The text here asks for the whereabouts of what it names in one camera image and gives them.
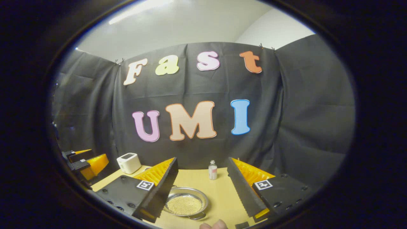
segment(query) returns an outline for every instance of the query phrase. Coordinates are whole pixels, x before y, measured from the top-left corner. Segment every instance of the wooden table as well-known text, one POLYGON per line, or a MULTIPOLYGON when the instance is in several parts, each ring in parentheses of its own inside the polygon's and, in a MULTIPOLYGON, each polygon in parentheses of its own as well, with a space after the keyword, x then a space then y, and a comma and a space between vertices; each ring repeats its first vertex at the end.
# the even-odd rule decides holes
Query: wooden table
MULTIPOLYGON (((96 192, 121 175, 135 176, 143 172, 149 166, 141 166, 133 174, 125 174, 121 170, 112 173, 98 183, 92 185, 96 192)), ((228 229, 235 229, 235 225, 248 222, 249 226, 256 224, 252 217, 249 218, 242 202, 234 188, 232 180, 228 177, 227 168, 218 168, 218 178, 210 180, 208 170, 178 170, 174 185, 178 187, 191 187, 205 193, 209 199, 209 205, 204 210, 206 217, 200 220, 191 220, 187 217, 174 216, 166 211, 161 212, 155 223, 149 224, 164 229, 199 229, 200 224, 213 225, 218 219, 222 219, 228 229)))

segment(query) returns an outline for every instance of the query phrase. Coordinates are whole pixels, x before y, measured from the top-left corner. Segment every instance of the black fabric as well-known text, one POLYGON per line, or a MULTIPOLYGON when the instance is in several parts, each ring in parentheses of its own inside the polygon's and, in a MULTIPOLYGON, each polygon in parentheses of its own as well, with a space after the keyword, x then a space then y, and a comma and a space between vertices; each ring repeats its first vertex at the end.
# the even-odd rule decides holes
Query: black fabric
POLYGON ((67 55, 56 78, 52 118, 61 151, 93 149, 106 153, 102 174, 118 169, 112 129, 112 98, 118 65, 91 54, 67 55))
POLYGON ((320 186, 338 169, 353 137, 350 74, 317 35, 281 47, 276 55, 284 102, 277 138, 261 168, 320 186))
MULTIPOLYGON (((121 154, 134 152, 145 165, 155 165, 177 157, 180 169, 205 169, 215 160, 219 167, 226 167, 228 157, 256 164, 271 148, 275 137, 282 105, 282 83, 278 62, 273 50, 236 43, 195 43, 163 48, 139 55, 121 64, 115 81, 113 102, 113 127, 117 148, 121 154), (197 68, 197 55, 204 51, 218 53, 220 67, 211 71, 197 68), (249 72, 239 56, 252 51, 260 57, 257 65, 263 71, 249 72), (156 75, 158 61, 168 55, 177 55, 179 70, 175 74, 156 75), (128 64, 148 59, 136 82, 124 86, 128 64), (248 126, 250 132, 232 135, 234 109, 230 102, 248 99, 248 126), (199 139, 196 135, 182 141, 169 139, 172 134, 167 105, 180 103, 190 116, 201 101, 213 101, 213 127, 217 136, 199 139), (150 110, 160 112, 158 124, 160 138, 156 142, 142 140, 136 132, 132 113, 150 110)), ((143 118, 146 133, 151 133, 150 118, 143 118)))
MULTIPOLYGON (((74 51, 58 76, 53 104, 62 150, 92 148, 116 158, 137 153, 153 166, 177 157, 180 169, 205 169, 210 160, 225 167, 228 157, 240 158, 272 174, 288 173, 312 186, 326 182, 340 166, 352 139, 355 105, 349 74, 318 35, 292 42, 276 51, 246 44, 207 42, 163 48, 128 59, 120 65, 74 51), (200 71, 197 55, 218 53, 220 67, 200 71), (263 71, 249 72, 240 53, 252 51, 263 71), (158 61, 177 55, 175 74, 156 75, 158 61), (128 64, 148 59, 136 82, 124 86, 128 64), (250 132, 232 135, 230 102, 248 99, 250 132), (189 115, 201 101, 213 101, 217 136, 187 136, 171 141, 167 105, 182 104, 189 115), (132 113, 160 112, 160 138, 142 140, 132 113)), ((143 119, 151 133, 150 118, 143 119)))

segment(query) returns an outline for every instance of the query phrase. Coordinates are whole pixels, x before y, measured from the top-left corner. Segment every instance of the stainless steel bowl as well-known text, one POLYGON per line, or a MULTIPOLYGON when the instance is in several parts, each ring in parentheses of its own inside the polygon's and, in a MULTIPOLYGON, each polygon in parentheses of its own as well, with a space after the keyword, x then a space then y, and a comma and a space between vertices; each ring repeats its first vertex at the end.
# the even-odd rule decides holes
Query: stainless steel bowl
POLYGON ((198 219, 202 219, 206 216, 206 214, 204 213, 204 210, 206 209, 206 207, 208 206, 209 200, 207 198, 207 196, 194 188, 190 188, 190 187, 173 187, 171 188, 170 193, 168 194, 168 198, 167 198, 167 202, 164 205, 164 211, 175 215, 175 216, 185 216, 190 218, 191 220, 198 220, 198 219), (198 199, 201 203, 202 206, 199 209, 199 211, 190 214, 190 215, 183 215, 183 214, 177 214, 175 212, 172 212, 170 209, 168 209, 167 203, 168 201, 172 200, 175 197, 179 197, 179 196, 190 196, 193 197, 195 199, 198 199))

